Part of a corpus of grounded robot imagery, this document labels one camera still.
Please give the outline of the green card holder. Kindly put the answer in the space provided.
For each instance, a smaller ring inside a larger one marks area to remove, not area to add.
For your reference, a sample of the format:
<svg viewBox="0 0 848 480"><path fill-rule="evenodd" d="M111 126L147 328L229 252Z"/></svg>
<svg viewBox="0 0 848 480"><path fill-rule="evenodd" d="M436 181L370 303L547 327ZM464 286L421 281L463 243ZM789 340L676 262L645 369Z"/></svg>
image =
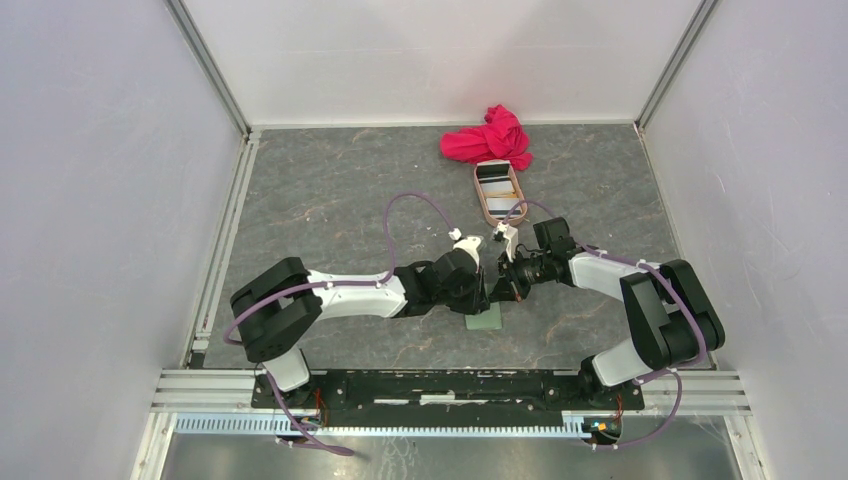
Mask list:
<svg viewBox="0 0 848 480"><path fill-rule="evenodd" d="M487 310L480 313L465 315L464 320L466 328L470 331L493 331L503 328L499 302L491 303Z"/></svg>

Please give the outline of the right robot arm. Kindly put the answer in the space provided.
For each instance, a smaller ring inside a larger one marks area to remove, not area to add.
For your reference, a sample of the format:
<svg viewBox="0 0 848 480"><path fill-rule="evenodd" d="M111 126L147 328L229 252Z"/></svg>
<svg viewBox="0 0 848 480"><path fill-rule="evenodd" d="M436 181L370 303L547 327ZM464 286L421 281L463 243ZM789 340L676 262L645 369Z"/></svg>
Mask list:
<svg viewBox="0 0 848 480"><path fill-rule="evenodd" d="M585 405L602 408L618 387L696 365L725 344L721 320L689 262L614 256L576 241L562 217L533 229L538 246L522 253L515 227L495 227L493 238L504 251L491 300L520 302L533 286L556 282L618 300L625 310L628 338L581 363L577 392Z"/></svg>

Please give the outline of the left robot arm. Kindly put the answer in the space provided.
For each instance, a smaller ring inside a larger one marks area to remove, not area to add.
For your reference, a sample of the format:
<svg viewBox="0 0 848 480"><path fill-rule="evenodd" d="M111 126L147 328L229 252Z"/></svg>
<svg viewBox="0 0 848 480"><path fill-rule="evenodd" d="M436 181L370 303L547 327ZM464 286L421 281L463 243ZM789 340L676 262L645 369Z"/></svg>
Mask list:
<svg viewBox="0 0 848 480"><path fill-rule="evenodd" d="M278 397L306 405L314 381L299 340L320 320L374 316L422 317L437 306L462 315L487 311L484 270L475 254L455 248L435 261L417 261L387 273L338 275L309 270L289 257L230 298L237 334L249 362L260 364Z"/></svg>

